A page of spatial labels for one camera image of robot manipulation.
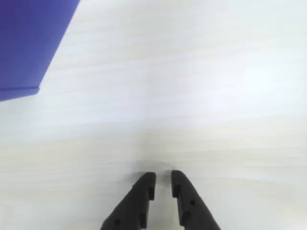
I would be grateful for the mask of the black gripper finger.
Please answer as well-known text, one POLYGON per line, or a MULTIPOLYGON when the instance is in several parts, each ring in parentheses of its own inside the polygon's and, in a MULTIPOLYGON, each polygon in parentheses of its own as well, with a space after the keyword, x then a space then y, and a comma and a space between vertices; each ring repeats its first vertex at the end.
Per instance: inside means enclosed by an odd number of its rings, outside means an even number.
POLYGON ((179 170, 171 172, 172 197, 177 199, 180 226, 186 230, 219 230, 213 215, 188 177, 179 170))
POLYGON ((146 172, 132 186, 111 214, 102 230, 144 230, 147 228, 149 203, 154 200, 156 173, 146 172))

